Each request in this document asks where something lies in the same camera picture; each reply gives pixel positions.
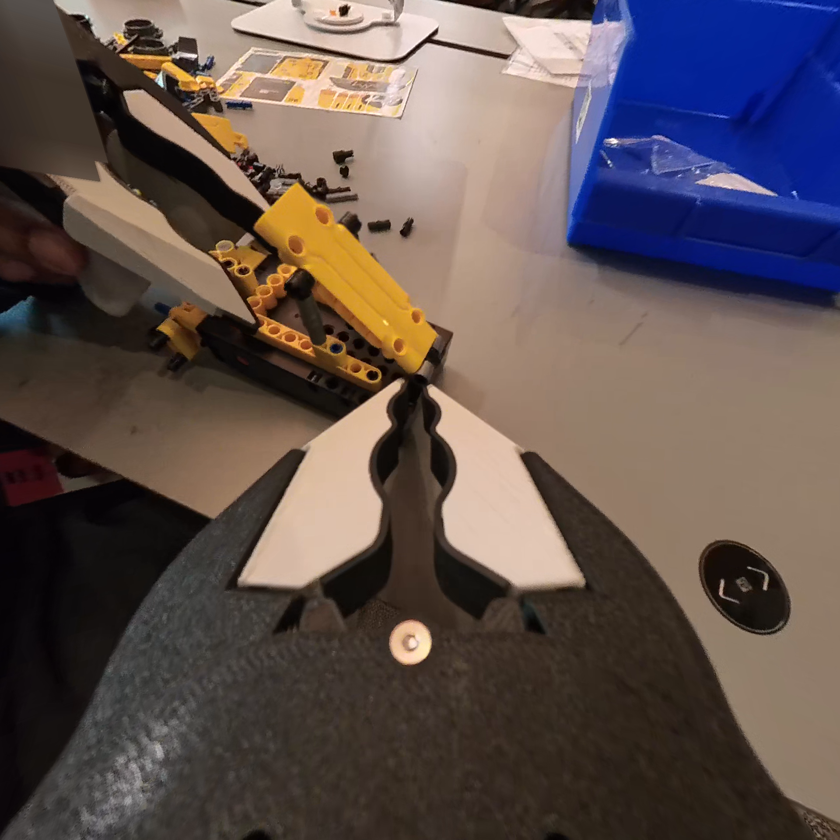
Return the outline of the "yellow black toy brick assembly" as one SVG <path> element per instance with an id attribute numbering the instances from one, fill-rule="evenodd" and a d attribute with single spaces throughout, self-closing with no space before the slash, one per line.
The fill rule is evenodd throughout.
<path id="1" fill-rule="evenodd" d="M 257 223 L 264 241 L 209 250 L 248 306 L 241 322 L 207 304 L 168 308 L 150 332 L 178 373 L 202 351 L 257 384 L 340 418 L 391 384 L 433 382 L 453 333 L 433 324 L 360 242 L 361 220 L 293 185 Z"/>

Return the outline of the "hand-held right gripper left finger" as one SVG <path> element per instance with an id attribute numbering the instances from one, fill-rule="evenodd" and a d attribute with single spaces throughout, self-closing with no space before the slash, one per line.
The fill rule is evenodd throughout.
<path id="1" fill-rule="evenodd" d="M 303 448 L 303 458 L 238 577 L 239 587 L 301 590 L 370 548 L 383 501 L 374 447 L 392 430 L 396 381 Z"/>

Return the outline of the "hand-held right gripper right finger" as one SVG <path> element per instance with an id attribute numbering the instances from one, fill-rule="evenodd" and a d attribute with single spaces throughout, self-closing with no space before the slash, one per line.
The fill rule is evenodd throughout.
<path id="1" fill-rule="evenodd" d="M 434 385 L 423 394 L 423 424 L 446 554 L 508 590 L 585 588 L 525 451 Z"/>

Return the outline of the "clear plastic bag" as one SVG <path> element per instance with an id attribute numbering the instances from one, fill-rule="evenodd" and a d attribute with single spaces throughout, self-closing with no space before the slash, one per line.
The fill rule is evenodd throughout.
<path id="1" fill-rule="evenodd" d="M 609 172 L 650 176 L 681 186 L 708 186 L 761 196 L 776 191 L 660 134 L 647 137 L 607 138 L 598 153 L 598 165 Z"/>

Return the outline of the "blue plastic bin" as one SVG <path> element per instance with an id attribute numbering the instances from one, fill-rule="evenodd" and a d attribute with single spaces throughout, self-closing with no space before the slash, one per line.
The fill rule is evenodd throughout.
<path id="1" fill-rule="evenodd" d="M 838 294 L 838 2 L 597 2 L 574 92 L 571 245 Z M 664 135 L 777 196 L 607 171 Z"/>

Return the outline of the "white paper sheet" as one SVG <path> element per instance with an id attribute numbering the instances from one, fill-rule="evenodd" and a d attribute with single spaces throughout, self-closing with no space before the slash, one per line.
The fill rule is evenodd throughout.
<path id="1" fill-rule="evenodd" d="M 588 20 L 505 16 L 516 49 L 502 74 L 575 88 L 592 33 Z"/>

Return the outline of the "red tag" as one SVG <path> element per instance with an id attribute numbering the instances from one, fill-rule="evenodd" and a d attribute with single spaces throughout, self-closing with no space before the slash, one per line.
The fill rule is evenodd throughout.
<path id="1" fill-rule="evenodd" d="M 3 452 L 1 488 L 4 504 L 11 508 L 57 497 L 64 492 L 53 455 L 46 446 Z"/>

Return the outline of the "pile of toy brick parts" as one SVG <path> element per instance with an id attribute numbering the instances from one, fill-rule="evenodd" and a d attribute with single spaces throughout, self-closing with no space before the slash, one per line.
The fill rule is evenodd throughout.
<path id="1" fill-rule="evenodd" d="M 327 182 L 319 178 L 314 184 L 304 182 L 300 174 L 287 171 L 282 165 L 264 164 L 249 147 L 247 138 L 234 130 L 224 116 L 221 87 L 209 75 L 214 58 L 201 61 L 194 38 L 180 37 L 171 45 L 163 41 L 162 30 L 147 18 L 132 18 L 121 32 L 100 43 L 120 56 L 167 91 L 189 111 L 236 163 L 257 192 L 273 203 L 293 185 L 300 184 L 319 201 L 330 195 Z"/>

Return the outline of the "scattered black toy pins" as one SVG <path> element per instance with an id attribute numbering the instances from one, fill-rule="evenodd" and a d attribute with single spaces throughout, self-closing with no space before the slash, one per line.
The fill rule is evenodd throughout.
<path id="1" fill-rule="evenodd" d="M 350 166 L 353 158 L 354 152 L 352 150 L 334 150 L 332 152 L 332 159 L 339 168 L 340 178 L 344 180 L 350 179 Z M 349 187 L 335 187 L 332 192 L 329 193 L 329 196 L 334 201 L 347 202 L 350 200 L 349 196 L 351 193 L 352 191 Z M 409 238 L 414 231 L 414 227 L 415 218 L 409 216 L 399 227 L 398 234 L 402 238 Z M 387 233 L 392 230 L 392 221 L 390 219 L 373 219 L 367 223 L 367 228 L 372 234 Z"/>

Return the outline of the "person's left hand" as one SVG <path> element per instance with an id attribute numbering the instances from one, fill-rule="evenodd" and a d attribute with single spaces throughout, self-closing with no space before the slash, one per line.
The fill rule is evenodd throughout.
<path id="1" fill-rule="evenodd" d="M 88 262 L 88 250 L 63 229 L 2 197 L 2 280 L 74 284 Z"/>

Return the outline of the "round black desk grommet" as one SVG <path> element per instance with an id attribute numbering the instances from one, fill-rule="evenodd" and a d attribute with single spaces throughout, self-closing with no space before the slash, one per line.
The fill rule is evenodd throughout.
<path id="1" fill-rule="evenodd" d="M 717 540 L 698 562 L 699 580 L 710 604 L 737 629 L 752 635 L 780 632 L 791 618 L 791 598 L 779 572 L 750 546 Z"/>

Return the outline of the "yellow printed sticker sheet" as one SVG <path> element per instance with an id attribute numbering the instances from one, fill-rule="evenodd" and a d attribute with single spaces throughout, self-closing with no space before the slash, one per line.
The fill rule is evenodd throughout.
<path id="1" fill-rule="evenodd" d="M 399 119 L 417 69 L 309 52 L 252 48 L 218 80 L 227 103 Z"/>

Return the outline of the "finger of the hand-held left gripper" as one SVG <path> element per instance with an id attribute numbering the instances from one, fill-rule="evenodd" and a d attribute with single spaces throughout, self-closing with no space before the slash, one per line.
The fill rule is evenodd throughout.
<path id="1" fill-rule="evenodd" d="M 115 114 L 122 146 L 135 158 L 183 184 L 228 222 L 256 231 L 266 200 L 191 113 L 130 89 L 119 94 Z"/>
<path id="2" fill-rule="evenodd" d="M 158 209 L 108 169 L 101 164 L 97 169 L 97 181 L 62 177 L 63 228 L 89 253 L 78 280 L 89 302 L 120 318 L 152 287 L 210 314 L 256 321 L 213 257 L 184 240 Z"/>

